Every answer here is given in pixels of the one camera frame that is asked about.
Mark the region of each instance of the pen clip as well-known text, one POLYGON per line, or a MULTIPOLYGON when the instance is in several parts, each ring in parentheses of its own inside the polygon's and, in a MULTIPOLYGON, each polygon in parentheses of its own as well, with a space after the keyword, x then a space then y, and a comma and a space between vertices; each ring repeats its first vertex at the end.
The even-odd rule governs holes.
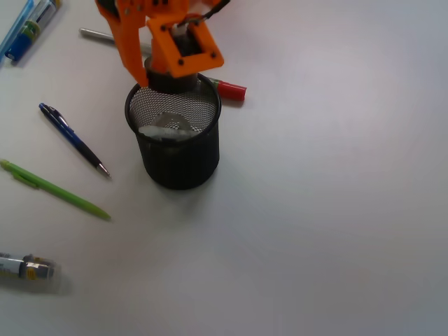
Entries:
POLYGON ((17 181, 22 182, 23 184, 26 184, 27 186, 34 188, 34 189, 39 189, 39 186, 35 183, 32 183, 31 181, 28 181, 25 177, 21 176, 18 173, 15 173, 14 171, 11 172, 13 175, 13 178, 16 179, 17 181))
POLYGON ((62 125, 70 132, 72 132, 73 130, 70 128, 68 122, 64 119, 64 117, 62 116, 62 114, 55 108, 49 106, 48 109, 50 110, 51 114, 53 114, 53 116, 59 120, 62 125))

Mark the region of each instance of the green mechanical pencil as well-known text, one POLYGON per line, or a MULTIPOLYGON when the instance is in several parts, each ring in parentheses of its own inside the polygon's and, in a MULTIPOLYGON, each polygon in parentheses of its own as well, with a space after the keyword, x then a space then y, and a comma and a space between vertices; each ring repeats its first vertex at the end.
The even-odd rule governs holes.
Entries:
POLYGON ((98 206, 76 195, 73 195, 72 193, 62 188, 59 188, 58 186, 30 173, 29 171, 26 171, 25 169, 16 166, 13 163, 10 163, 9 161, 0 160, 0 166, 6 171, 10 172, 13 175, 14 179, 26 184, 27 186, 35 189, 42 189, 100 218, 111 219, 111 217, 105 211, 101 210, 98 206))

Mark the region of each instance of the white table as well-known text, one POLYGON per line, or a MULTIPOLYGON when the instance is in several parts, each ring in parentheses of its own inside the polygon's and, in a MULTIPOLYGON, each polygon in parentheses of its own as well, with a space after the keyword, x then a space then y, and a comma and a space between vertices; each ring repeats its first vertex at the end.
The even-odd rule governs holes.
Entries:
POLYGON ((2 335, 446 335, 448 2, 234 0, 209 21, 248 87, 188 192, 144 170, 134 80, 93 1, 66 0, 0 69, 0 156, 108 223, 0 172, 0 249, 52 258, 59 294, 0 284, 2 335), (105 181, 40 114, 59 109, 105 181))

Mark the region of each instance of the black cable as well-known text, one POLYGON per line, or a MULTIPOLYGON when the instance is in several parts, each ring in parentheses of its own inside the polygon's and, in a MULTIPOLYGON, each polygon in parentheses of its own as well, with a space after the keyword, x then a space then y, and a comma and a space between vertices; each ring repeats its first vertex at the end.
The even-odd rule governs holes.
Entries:
POLYGON ((198 16, 198 17, 190 17, 190 18, 182 21, 181 23, 179 23, 177 26, 181 27, 190 22, 199 22, 199 21, 203 21, 203 20, 208 20, 209 18, 211 18, 212 15, 217 14, 217 12, 219 12, 221 9, 226 7, 229 4, 229 2, 230 2, 230 0, 221 0, 216 6, 214 6, 207 13, 205 13, 201 16, 198 16))
POLYGON ((203 19, 209 19, 213 14, 217 14, 221 9, 228 5, 230 0, 221 0, 216 6, 214 6, 208 13, 203 14, 203 19))

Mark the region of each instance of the red marker cap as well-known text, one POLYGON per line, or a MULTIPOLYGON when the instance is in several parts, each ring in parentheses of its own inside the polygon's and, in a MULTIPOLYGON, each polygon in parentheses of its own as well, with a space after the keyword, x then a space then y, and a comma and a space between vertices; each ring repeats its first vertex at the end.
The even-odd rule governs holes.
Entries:
POLYGON ((222 98, 243 102, 246 96, 247 87, 230 84, 220 80, 217 89, 222 98))

